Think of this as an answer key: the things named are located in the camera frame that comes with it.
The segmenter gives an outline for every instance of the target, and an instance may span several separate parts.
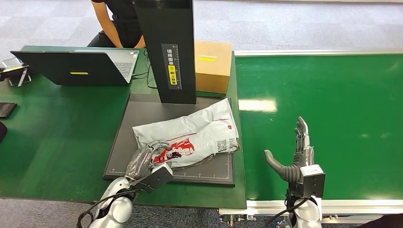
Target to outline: robotic thumb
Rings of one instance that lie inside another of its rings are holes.
[[[266,161],[274,171],[288,183],[295,183],[299,178],[299,168],[296,165],[284,166],[276,159],[269,150],[264,151],[266,155]]]

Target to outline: plastic mailer bag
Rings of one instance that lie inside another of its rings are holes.
[[[171,150],[154,154],[152,165],[170,162],[171,167],[196,164],[216,153],[238,147],[238,129],[228,99],[177,119],[133,127],[139,146],[155,140],[167,141]]]

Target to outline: yellow label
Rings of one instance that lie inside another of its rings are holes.
[[[201,60],[201,61],[215,62],[215,59],[214,59],[214,58],[203,58],[203,57],[199,57],[199,60]]]
[[[177,85],[176,82],[176,70],[174,65],[168,65],[169,82],[171,85]]]
[[[17,67],[14,67],[14,68],[10,68],[10,69],[7,69],[7,70],[4,70],[3,72],[4,73],[6,73],[6,72],[8,72],[8,71],[12,71],[12,70],[18,70],[18,69],[21,69],[22,68],[22,66],[17,66]]]
[[[70,72],[71,75],[88,75],[87,72]]]

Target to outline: black shirt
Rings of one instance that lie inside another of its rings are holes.
[[[134,7],[134,0],[92,0],[93,2],[104,2],[112,11],[112,19],[115,23],[136,23],[138,18]]]

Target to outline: black vertical stand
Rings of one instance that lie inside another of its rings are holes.
[[[134,0],[161,103],[195,104],[192,0]]]

